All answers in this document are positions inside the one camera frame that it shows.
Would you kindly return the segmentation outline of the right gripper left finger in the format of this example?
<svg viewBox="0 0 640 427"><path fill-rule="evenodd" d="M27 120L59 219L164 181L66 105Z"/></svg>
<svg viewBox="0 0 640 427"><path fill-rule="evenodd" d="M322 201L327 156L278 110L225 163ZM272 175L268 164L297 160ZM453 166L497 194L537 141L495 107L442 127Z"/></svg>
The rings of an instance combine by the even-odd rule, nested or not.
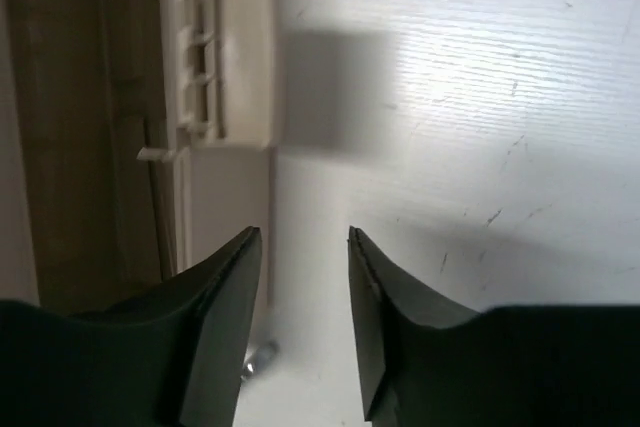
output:
<svg viewBox="0 0 640 427"><path fill-rule="evenodd" d="M261 269L249 227L207 259L106 310L1 304L5 426L229 426Z"/></svg>

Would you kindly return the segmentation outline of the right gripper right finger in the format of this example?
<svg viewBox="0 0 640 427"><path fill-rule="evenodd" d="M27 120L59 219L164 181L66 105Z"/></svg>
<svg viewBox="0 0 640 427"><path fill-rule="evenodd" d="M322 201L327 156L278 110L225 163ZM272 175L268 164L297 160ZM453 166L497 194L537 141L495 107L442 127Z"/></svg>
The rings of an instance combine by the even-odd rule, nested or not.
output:
<svg viewBox="0 0 640 427"><path fill-rule="evenodd" d="M348 274L364 419L374 426L635 426L635 305L467 308L359 228Z"/></svg>

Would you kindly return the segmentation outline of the long silver wrench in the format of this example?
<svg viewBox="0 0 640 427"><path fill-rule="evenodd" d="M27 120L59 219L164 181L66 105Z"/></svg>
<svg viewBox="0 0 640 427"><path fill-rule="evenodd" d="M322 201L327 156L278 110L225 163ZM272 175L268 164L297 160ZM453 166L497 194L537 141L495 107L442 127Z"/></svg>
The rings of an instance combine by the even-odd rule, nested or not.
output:
<svg viewBox="0 0 640 427"><path fill-rule="evenodd" d="M241 374L242 381L248 382L263 372L274 361L278 353L279 345L276 341L271 340L261 344L245 360Z"/></svg>

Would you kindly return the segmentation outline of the beige plastic toolbox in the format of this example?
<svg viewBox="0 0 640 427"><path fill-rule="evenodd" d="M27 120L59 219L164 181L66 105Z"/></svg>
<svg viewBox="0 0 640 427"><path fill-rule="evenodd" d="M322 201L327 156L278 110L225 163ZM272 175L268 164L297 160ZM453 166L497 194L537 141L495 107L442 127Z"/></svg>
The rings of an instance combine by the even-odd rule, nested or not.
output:
<svg viewBox="0 0 640 427"><path fill-rule="evenodd" d="M275 0L1 0L1 294L93 310L266 229Z"/></svg>

